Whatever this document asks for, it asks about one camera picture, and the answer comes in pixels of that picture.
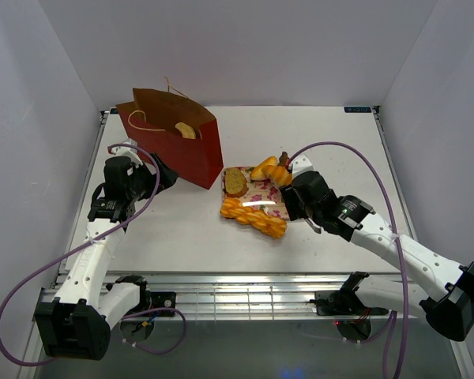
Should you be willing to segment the striped long loaf bread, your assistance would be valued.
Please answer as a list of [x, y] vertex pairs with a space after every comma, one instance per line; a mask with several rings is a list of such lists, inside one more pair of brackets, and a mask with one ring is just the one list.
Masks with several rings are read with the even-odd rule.
[[292, 183], [292, 174], [284, 166], [267, 165], [261, 171], [277, 188]]

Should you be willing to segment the red paper bag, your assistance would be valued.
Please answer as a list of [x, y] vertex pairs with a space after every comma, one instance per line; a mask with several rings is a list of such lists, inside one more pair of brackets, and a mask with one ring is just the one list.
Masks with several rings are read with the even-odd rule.
[[[171, 85], [165, 91], [134, 88], [132, 93], [132, 101], [116, 106], [127, 136], [182, 179], [210, 189], [224, 167], [216, 117]], [[197, 139], [183, 138], [177, 122], [192, 126]]]

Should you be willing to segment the large orange muffin bread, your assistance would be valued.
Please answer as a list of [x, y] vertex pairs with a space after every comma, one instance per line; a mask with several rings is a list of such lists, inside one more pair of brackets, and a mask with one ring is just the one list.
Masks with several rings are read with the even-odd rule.
[[175, 128], [181, 133], [183, 138], [186, 139], [197, 139], [198, 135], [192, 126], [187, 125], [184, 122], [177, 122]]

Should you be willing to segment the braided twisted bread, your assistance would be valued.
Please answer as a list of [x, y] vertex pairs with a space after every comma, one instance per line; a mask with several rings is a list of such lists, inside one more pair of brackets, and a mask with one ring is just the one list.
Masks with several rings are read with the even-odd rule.
[[284, 236], [287, 230], [287, 223], [276, 216], [269, 216], [262, 210], [243, 206], [235, 198], [227, 197], [220, 208], [220, 215], [228, 220], [235, 220], [241, 225], [251, 225], [262, 234], [274, 239]]

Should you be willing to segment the metal serving tongs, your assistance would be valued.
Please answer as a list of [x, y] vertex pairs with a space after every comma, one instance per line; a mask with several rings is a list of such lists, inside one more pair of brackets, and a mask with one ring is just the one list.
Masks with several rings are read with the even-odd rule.
[[318, 226], [311, 218], [306, 217], [305, 222], [309, 225], [309, 227], [313, 230], [316, 234], [322, 233], [322, 228]]

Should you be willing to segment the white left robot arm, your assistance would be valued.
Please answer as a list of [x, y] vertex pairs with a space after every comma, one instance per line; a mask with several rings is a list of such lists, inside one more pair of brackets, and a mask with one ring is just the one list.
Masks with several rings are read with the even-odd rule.
[[103, 167], [104, 181], [92, 194], [83, 249], [53, 299], [37, 305], [34, 317], [43, 349], [51, 358], [100, 360], [107, 352], [111, 330], [128, 313], [143, 315], [152, 305], [146, 281], [122, 276], [101, 293], [115, 251], [136, 204], [172, 187], [178, 175], [158, 155], [150, 171], [139, 157], [137, 142], [127, 139], [111, 148]]

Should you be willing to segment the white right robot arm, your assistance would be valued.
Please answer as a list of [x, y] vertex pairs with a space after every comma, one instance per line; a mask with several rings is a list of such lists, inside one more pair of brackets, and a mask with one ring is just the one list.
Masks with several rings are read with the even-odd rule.
[[305, 220], [320, 234], [336, 235], [400, 270], [401, 282], [368, 272], [350, 274], [339, 290], [313, 299], [318, 311], [334, 315], [402, 312], [424, 319], [437, 333], [462, 342], [474, 325], [474, 261], [463, 265], [393, 230], [369, 204], [337, 196], [301, 155], [288, 165], [292, 183], [281, 187], [290, 220]]

